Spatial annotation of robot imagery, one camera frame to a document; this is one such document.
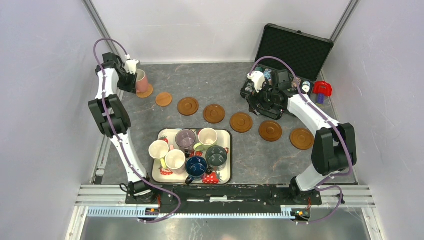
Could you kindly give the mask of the dark wooden coaster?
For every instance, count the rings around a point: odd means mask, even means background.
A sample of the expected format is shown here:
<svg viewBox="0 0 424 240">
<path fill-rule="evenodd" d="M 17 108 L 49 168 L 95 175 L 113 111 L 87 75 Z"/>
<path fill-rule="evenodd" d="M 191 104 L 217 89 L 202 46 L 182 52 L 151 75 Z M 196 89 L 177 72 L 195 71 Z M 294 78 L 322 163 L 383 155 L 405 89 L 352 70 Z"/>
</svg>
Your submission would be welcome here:
<svg viewBox="0 0 424 240">
<path fill-rule="evenodd" d="M 193 97 L 184 97 L 178 102 L 177 110 L 183 116 L 192 116 L 199 110 L 199 103 Z"/>
<path fill-rule="evenodd" d="M 219 104 L 210 104 L 203 110 L 203 118 L 211 124 L 220 123 L 226 116 L 225 109 Z"/>
<path fill-rule="evenodd" d="M 258 132 L 260 137 L 267 142 L 275 142 L 283 135 L 283 129 L 280 124 L 272 120 L 262 122 Z"/>
<path fill-rule="evenodd" d="M 253 126 L 253 119 L 244 112 L 237 112 L 230 118 L 231 128 L 238 133 L 246 133 Z"/>
<path fill-rule="evenodd" d="M 294 129 L 289 136 L 291 144 L 299 150 L 308 150 L 314 145 L 314 135 L 305 128 Z"/>
</svg>

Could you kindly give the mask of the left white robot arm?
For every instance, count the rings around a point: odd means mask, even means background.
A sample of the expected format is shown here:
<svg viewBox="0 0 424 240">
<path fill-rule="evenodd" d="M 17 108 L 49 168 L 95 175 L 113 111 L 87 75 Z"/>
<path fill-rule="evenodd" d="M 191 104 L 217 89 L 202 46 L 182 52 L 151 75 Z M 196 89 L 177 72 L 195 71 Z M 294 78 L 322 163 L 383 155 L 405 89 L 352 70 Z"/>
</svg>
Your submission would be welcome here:
<svg viewBox="0 0 424 240">
<path fill-rule="evenodd" d="M 131 120 L 117 92 L 135 93 L 137 61 L 123 61 L 120 56 L 103 54 L 103 63 L 96 67 L 99 80 L 98 92 L 88 108 L 100 131 L 115 146 L 125 167 L 128 183 L 121 183 L 127 202 L 151 204 L 157 198 L 157 190 L 150 182 L 146 168 L 141 164 L 131 139 Z"/>
</svg>

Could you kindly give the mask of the small light wooden coaster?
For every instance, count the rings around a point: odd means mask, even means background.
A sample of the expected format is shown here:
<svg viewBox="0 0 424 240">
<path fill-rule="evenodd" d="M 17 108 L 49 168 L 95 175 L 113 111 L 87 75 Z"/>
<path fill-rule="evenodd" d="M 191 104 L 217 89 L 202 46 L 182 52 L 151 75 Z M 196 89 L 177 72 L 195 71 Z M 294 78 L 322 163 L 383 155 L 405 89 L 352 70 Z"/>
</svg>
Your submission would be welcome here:
<svg viewBox="0 0 424 240">
<path fill-rule="evenodd" d="M 173 101 L 173 96 L 169 92 L 161 92 L 155 98 L 155 103 L 160 107 L 167 107 Z"/>
</svg>

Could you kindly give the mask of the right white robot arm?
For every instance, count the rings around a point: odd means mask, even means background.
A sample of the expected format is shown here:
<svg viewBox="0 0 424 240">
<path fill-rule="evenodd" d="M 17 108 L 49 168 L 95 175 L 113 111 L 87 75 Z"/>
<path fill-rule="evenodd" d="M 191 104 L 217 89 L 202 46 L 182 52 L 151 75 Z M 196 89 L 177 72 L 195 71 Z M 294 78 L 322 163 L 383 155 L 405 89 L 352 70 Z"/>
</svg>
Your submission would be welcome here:
<svg viewBox="0 0 424 240">
<path fill-rule="evenodd" d="M 302 204 L 309 198 L 309 191 L 322 191 L 321 185 L 328 179 L 352 174 L 357 162 L 356 139 L 351 124 L 339 123 L 311 101 L 304 90 L 305 81 L 298 77 L 292 81 L 296 89 L 283 90 L 283 109 L 301 120 L 314 138 L 311 165 L 289 185 L 289 199 Z"/>
</svg>

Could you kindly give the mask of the yellow mug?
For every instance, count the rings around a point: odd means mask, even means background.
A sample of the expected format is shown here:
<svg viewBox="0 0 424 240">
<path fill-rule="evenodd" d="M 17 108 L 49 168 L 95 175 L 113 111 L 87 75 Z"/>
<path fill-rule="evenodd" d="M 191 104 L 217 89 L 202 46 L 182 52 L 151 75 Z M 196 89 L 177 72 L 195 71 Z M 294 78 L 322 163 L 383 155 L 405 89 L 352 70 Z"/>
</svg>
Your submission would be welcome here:
<svg viewBox="0 0 424 240">
<path fill-rule="evenodd" d="M 165 157 L 169 153 L 170 147 L 168 143 L 163 140 L 156 140 L 151 143 L 148 148 L 148 153 L 160 166 L 164 169 L 167 168 Z"/>
</svg>

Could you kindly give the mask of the light cork coaster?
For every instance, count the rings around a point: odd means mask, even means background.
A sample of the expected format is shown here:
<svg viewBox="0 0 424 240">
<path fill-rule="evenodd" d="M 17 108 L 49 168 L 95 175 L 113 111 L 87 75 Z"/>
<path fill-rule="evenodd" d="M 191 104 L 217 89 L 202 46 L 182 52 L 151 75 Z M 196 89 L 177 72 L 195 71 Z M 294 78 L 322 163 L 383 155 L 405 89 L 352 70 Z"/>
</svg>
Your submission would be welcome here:
<svg viewBox="0 0 424 240">
<path fill-rule="evenodd" d="M 141 98 L 141 99 L 144 99 L 144 98 L 149 97 L 153 93 L 153 91 L 154 91 L 154 88 L 153 88 L 152 84 L 149 83 L 148 86 L 147 86 L 147 91 L 137 92 L 136 96 Z"/>
</svg>

